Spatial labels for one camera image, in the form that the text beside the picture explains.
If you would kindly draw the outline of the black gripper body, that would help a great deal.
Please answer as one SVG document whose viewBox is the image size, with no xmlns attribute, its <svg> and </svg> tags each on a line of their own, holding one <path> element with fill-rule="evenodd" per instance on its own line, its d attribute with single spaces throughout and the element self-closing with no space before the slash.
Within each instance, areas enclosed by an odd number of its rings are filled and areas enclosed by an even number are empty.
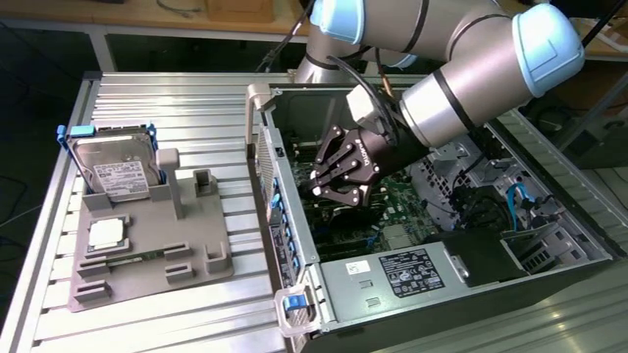
<svg viewBox="0 0 628 353">
<path fill-rule="evenodd" d="M 349 144 L 352 148 L 342 158 L 342 167 L 350 168 L 342 174 L 342 180 L 350 185 L 377 183 L 428 154 L 429 149 L 421 145 L 405 123 L 397 118 L 393 121 L 398 132 L 394 146 L 381 135 L 361 127 L 344 130 L 342 149 Z"/>
</svg>

